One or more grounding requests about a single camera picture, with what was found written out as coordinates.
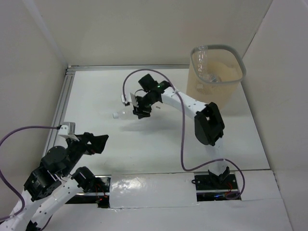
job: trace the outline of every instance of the white plastic cover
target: white plastic cover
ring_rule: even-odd
[[[197,205],[193,173],[112,175],[111,208]]]

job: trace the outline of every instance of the beige bin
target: beige bin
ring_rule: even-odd
[[[214,102],[222,109],[245,75],[246,68],[234,48],[195,47],[191,52],[186,94],[198,101]]]

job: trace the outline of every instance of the white wall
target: white wall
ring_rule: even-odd
[[[308,6],[274,0],[244,63],[244,90],[292,226],[308,226]]]
[[[50,125],[64,80],[64,66],[21,0],[0,1],[0,137],[27,125]],[[48,131],[22,131],[0,147],[0,168],[21,191],[39,164]],[[0,217],[17,197],[0,182]]]
[[[71,65],[188,64],[193,47],[246,51],[272,0],[35,0]]]

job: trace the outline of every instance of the plastic bottle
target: plastic bottle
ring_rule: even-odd
[[[156,113],[158,110],[161,109],[161,106],[152,106],[152,113]],[[138,119],[137,115],[133,114],[132,107],[125,107],[121,111],[112,113],[112,117],[114,119],[121,119],[121,120],[133,120]]]

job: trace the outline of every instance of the wall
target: wall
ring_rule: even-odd
[[[71,65],[188,64],[193,47],[246,51],[272,0],[35,0]]]
[[[308,6],[274,0],[244,63],[244,90],[295,231],[308,226]]]
[[[0,1],[0,137],[27,125],[50,125],[65,68],[21,0]],[[0,148],[0,168],[19,191],[36,168],[48,131],[15,134]],[[17,202],[0,182],[0,217]]]

